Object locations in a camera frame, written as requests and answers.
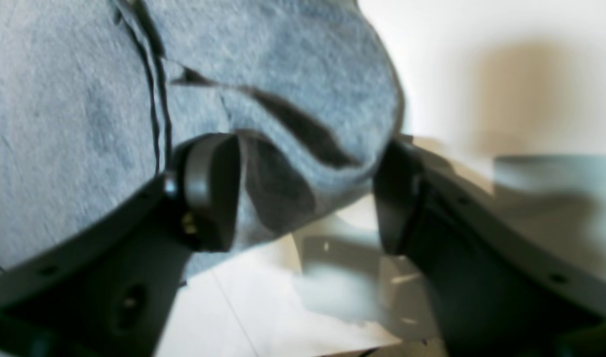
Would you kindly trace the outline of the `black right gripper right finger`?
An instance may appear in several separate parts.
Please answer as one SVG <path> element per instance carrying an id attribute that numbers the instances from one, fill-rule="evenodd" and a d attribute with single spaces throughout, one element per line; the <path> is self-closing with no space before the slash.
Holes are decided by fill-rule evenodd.
<path id="1" fill-rule="evenodd" d="M 392 140 L 373 178 L 384 252 L 427 281 L 450 357 L 606 357 L 606 282 L 527 241 L 428 152 Z"/>

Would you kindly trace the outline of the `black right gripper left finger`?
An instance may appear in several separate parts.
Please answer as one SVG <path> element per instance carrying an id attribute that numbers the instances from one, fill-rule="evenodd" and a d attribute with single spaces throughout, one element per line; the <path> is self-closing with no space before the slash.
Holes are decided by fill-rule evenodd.
<path id="1" fill-rule="evenodd" d="M 240 182 L 236 135 L 179 145 L 101 221 L 0 274 L 0 351 L 151 357 L 193 253 L 230 251 Z"/>

